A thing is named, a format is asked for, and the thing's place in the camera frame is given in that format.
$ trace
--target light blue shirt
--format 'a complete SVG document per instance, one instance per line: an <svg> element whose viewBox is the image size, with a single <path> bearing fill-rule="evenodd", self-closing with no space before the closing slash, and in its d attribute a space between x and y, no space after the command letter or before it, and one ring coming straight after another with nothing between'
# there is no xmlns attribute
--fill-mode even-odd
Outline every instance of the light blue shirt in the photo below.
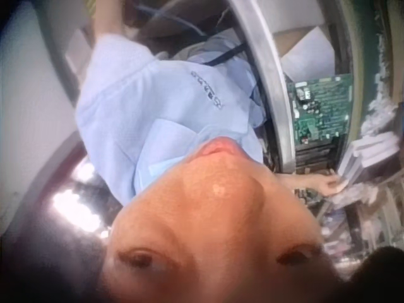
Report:
<svg viewBox="0 0 404 303"><path fill-rule="evenodd" d="M262 163L254 128L264 117L248 95L255 86L251 75L238 58L217 68L159 61L140 44L105 36L94 50L76 120L90 160L118 201L127 205L167 169L218 136L235 139Z"/></svg>

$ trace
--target skin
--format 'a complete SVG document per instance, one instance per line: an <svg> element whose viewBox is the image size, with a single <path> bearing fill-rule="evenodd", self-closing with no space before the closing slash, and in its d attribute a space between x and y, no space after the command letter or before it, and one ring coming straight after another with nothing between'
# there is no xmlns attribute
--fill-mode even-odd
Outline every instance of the skin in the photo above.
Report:
<svg viewBox="0 0 404 303"><path fill-rule="evenodd" d="M122 34L121 1L97 0L94 24L97 39ZM217 138L120 212L103 284L117 302L312 302L337 279L292 189L329 196L338 181L275 175Z"/></svg>

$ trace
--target metal frame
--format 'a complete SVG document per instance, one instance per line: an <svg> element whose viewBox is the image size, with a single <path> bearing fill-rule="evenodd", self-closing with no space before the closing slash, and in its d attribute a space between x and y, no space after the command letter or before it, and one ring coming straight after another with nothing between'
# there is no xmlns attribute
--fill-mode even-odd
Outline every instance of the metal frame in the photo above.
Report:
<svg viewBox="0 0 404 303"><path fill-rule="evenodd" d="M292 111L278 50L257 0L229 0L256 60L266 90L280 156L280 169L296 168Z"/></svg>

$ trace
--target green circuit board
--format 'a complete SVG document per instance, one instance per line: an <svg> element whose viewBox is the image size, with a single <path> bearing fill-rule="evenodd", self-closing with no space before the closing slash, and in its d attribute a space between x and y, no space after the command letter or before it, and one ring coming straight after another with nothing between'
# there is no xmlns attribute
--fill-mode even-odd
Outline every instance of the green circuit board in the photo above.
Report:
<svg viewBox="0 0 404 303"><path fill-rule="evenodd" d="M351 74L288 83L296 146L332 140L348 133L352 83Z"/></svg>

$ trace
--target lips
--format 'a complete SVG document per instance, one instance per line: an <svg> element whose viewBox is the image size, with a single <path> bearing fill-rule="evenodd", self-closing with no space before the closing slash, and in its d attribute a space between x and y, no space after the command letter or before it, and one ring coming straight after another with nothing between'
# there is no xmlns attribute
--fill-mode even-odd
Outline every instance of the lips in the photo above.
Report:
<svg viewBox="0 0 404 303"><path fill-rule="evenodd" d="M192 157L192 160L216 153L227 153L235 157L249 159L247 153L234 140L227 137L219 137L202 146Z"/></svg>

